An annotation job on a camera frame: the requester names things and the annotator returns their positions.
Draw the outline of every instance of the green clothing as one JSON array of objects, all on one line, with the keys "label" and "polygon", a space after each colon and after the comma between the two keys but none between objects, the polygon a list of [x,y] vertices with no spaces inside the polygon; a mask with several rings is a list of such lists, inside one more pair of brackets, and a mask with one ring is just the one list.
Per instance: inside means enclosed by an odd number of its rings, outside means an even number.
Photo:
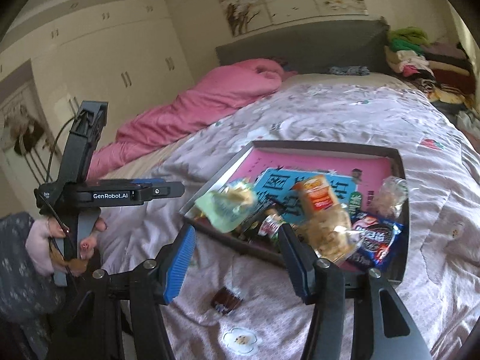
[{"label": "green clothing", "polygon": [[388,40],[392,42],[393,39],[400,39],[416,45],[430,45],[427,34],[418,27],[407,27],[396,31],[388,31]]},{"label": "green clothing", "polygon": [[400,50],[413,50],[420,56],[424,54],[424,51],[420,46],[401,39],[393,39],[390,42],[390,50],[395,52]]}]

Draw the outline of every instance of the gray headboard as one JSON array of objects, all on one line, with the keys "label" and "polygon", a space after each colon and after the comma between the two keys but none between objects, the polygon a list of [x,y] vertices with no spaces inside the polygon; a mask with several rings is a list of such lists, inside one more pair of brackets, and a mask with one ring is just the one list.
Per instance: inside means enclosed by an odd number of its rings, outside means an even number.
[{"label": "gray headboard", "polygon": [[389,26],[382,20],[329,20],[278,28],[217,47],[221,65],[281,57],[301,74],[327,73],[332,66],[368,66],[391,74],[383,46]]}]

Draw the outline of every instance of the pink duvet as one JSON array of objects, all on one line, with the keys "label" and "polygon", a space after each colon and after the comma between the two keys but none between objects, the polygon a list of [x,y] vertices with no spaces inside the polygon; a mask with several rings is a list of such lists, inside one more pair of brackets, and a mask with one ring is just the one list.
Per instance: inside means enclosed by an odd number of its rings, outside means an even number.
[{"label": "pink duvet", "polygon": [[269,59],[251,59],[217,67],[169,105],[152,108],[124,124],[115,142],[94,153],[89,179],[197,132],[238,109],[276,92],[285,73]]}]

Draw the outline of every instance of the folded clothes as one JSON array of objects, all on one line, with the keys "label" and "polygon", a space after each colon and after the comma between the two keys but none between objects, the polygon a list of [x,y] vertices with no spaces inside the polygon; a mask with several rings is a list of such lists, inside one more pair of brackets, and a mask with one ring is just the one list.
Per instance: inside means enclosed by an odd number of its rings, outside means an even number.
[{"label": "folded clothes", "polygon": [[467,107],[464,104],[448,104],[441,101],[436,101],[431,103],[436,109],[438,109],[442,114],[444,114],[447,119],[456,126],[457,124],[457,115],[460,111],[466,111]]},{"label": "folded clothes", "polygon": [[417,44],[413,44],[402,39],[393,39],[390,42],[390,50],[392,51],[413,50],[419,55],[423,55],[424,53],[423,49]]},{"label": "folded clothes", "polygon": [[385,46],[385,56],[387,61],[393,64],[399,64],[405,59],[416,57],[418,54],[412,50],[392,51],[388,46]]},{"label": "folded clothes", "polygon": [[438,100],[448,104],[465,104],[465,97],[461,94],[454,94],[445,92],[438,87],[435,87],[435,95]]},{"label": "folded clothes", "polygon": [[440,88],[441,90],[445,91],[445,92],[449,92],[449,93],[453,93],[455,95],[464,95],[462,93],[461,90],[459,90],[459,88],[457,87],[454,87],[452,85],[448,85],[448,84],[443,84],[441,82],[438,82],[435,84],[438,88]]},{"label": "folded clothes", "polygon": [[446,64],[443,62],[437,61],[429,61],[430,67],[432,69],[441,69],[443,71],[454,71],[458,74],[462,74],[463,76],[469,76],[470,72],[468,70],[462,69],[461,67],[454,66],[452,64]]},{"label": "folded clothes", "polygon": [[399,64],[401,62],[397,55],[397,51],[390,50],[388,46],[385,46],[385,57],[387,58],[387,61],[393,64]]},{"label": "folded clothes", "polygon": [[402,74],[404,77],[410,77],[412,74],[418,74],[418,69],[415,66],[407,65],[403,68]]},{"label": "folded clothes", "polygon": [[430,102],[438,100],[438,97],[435,93],[435,80],[416,78],[412,80],[412,84],[415,85]]},{"label": "folded clothes", "polygon": [[410,58],[407,58],[407,59],[403,59],[402,61],[400,61],[399,64],[393,64],[391,63],[390,61],[387,60],[387,64],[388,66],[390,66],[390,68],[392,68],[392,70],[396,73],[403,73],[403,69],[405,68],[405,66],[413,66],[417,69],[421,69],[421,70],[424,70],[424,71],[428,71],[429,73],[433,74],[432,70],[429,68],[429,63],[428,61],[425,59],[425,57],[421,56],[421,55],[416,55],[415,57],[410,57]]},{"label": "folded clothes", "polygon": [[457,49],[454,44],[432,43],[430,46],[422,45],[421,49],[423,53],[451,56],[457,59],[467,59],[467,55],[463,52],[463,50]]},{"label": "folded clothes", "polygon": [[433,69],[433,75],[439,83],[458,88],[464,95],[475,93],[475,78],[464,76],[451,70]]},{"label": "folded clothes", "polygon": [[417,79],[435,81],[435,76],[433,74],[431,74],[429,71],[419,69],[418,73],[414,73],[409,77],[409,80],[417,80]]},{"label": "folded clothes", "polygon": [[443,62],[444,64],[457,66],[458,68],[465,69],[466,71],[471,70],[470,62],[467,59],[459,59],[448,55],[432,54],[431,52],[426,52],[425,58],[427,61]]},{"label": "folded clothes", "polygon": [[392,42],[394,39],[400,39],[418,45],[430,44],[426,32],[418,27],[407,27],[395,31],[388,31],[388,40]]}]

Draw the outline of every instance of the oreo package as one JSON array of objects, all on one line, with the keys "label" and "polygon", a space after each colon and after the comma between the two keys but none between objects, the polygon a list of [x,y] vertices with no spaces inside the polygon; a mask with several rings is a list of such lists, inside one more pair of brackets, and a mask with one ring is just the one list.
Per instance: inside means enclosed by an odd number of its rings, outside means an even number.
[{"label": "oreo package", "polygon": [[352,216],[353,230],[363,231],[362,243],[348,261],[362,270],[380,268],[403,226],[380,216],[358,211]]}]

